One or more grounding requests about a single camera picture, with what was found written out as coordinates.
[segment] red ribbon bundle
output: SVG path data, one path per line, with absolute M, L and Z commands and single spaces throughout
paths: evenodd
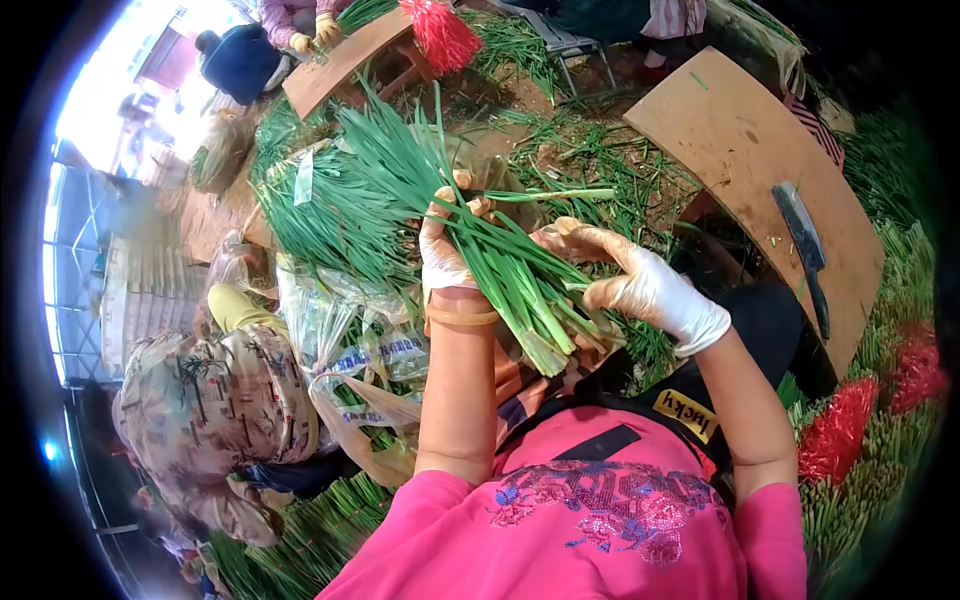
M 936 336 L 928 324 L 919 324 L 905 332 L 897 349 L 897 368 L 893 380 L 896 391 L 890 402 L 894 415 L 916 408 L 928 398 L 947 390 L 947 376 L 940 370 Z
M 797 458 L 800 476 L 808 481 L 830 478 L 839 485 L 860 457 L 867 419 L 874 410 L 879 385 L 873 377 L 848 383 L 833 395 L 823 413 L 804 429 Z
M 430 67 L 437 75 L 461 71 L 483 48 L 480 39 L 467 23 L 450 10 L 442 0 L 399 0 L 410 15 L 414 35 Z

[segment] gloved hand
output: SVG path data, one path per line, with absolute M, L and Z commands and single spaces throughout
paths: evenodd
M 293 34 L 290 36 L 290 47 L 301 54 L 306 54 L 313 50 L 313 40 L 305 34 Z
M 314 43 L 318 48 L 326 46 L 338 34 L 340 34 L 340 25 L 333 18 L 333 12 L 321 12 L 317 15 L 317 37 L 314 38 Z
M 707 348 L 730 328 L 730 313 L 704 298 L 662 258 L 619 233 L 561 217 L 530 237 L 573 261 L 614 260 L 626 275 L 594 281 L 584 293 L 591 308 L 609 307 L 643 319 L 677 338 L 677 356 Z
M 457 187 L 460 189 L 469 189 L 473 177 L 466 169 L 455 169 L 453 178 L 456 180 Z M 435 197 L 445 200 L 451 204 L 456 204 L 456 194 L 449 185 L 437 190 Z M 471 200 L 467 206 L 476 216 L 481 216 L 491 210 L 493 202 L 486 197 Z M 438 203 L 430 203 L 426 210 L 429 216 L 446 219 L 450 216 L 450 210 Z M 426 300 L 430 300 L 430 290 L 442 287 L 471 287 L 476 288 L 477 284 L 473 280 L 473 275 L 467 268 L 467 263 L 463 257 L 453 247 L 450 240 L 447 239 L 444 230 L 446 225 L 440 221 L 424 217 L 423 224 L 420 226 L 420 257 L 423 260 L 423 294 Z

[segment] wooden cutting board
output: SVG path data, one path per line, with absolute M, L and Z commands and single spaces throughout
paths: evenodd
M 353 71 L 413 30 L 410 17 L 397 7 L 364 25 L 350 36 L 341 37 L 330 48 L 325 60 L 305 62 L 283 82 L 290 105 L 301 119 L 333 95 L 337 87 L 349 83 Z
M 750 74 L 710 47 L 654 87 L 623 120 L 727 209 L 798 294 L 819 336 L 800 256 L 770 194 L 783 181 L 797 186 L 827 257 L 818 275 L 829 308 L 824 347 L 842 379 L 874 305 L 884 255 L 860 202 L 814 137 Z

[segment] metal chair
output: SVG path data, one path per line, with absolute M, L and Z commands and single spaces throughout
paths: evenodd
M 570 77 L 570 70 L 566 67 L 566 60 L 590 55 L 594 52 L 599 54 L 603 60 L 604 67 L 607 70 L 607 78 L 610 80 L 611 89 L 614 91 L 617 90 L 616 80 L 613 78 L 610 63 L 607 62 L 607 55 L 604 53 L 603 44 L 600 41 L 592 37 L 576 36 L 562 29 L 556 29 L 545 21 L 543 15 L 539 12 L 510 6 L 509 4 L 500 2 L 500 0 L 487 1 L 504 12 L 516 14 L 517 16 L 522 16 L 527 19 L 527 22 L 529 22 L 530 25 L 537 30 L 537 33 L 540 34 L 540 37 L 543 38 L 543 42 L 546 44 L 547 57 L 560 59 L 560 67 L 564 70 L 564 77 L 566 77 L 566 82 L 570 86 L 570 92 L 573 94 L 573 98 L 562 102 L 571 102 L 580 97 L 576 86 L 573 84 L 573 78 Z

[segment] yellow pants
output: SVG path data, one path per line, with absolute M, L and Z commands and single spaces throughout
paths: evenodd
M 242 325 L 266 325 L 276 329 L 290 341 L 287 323 L 272 312 L 257 308 L 239 289 L 225 283 L 215 283 L 206 294 L 206 305 L 217 325 L 225 332 Z

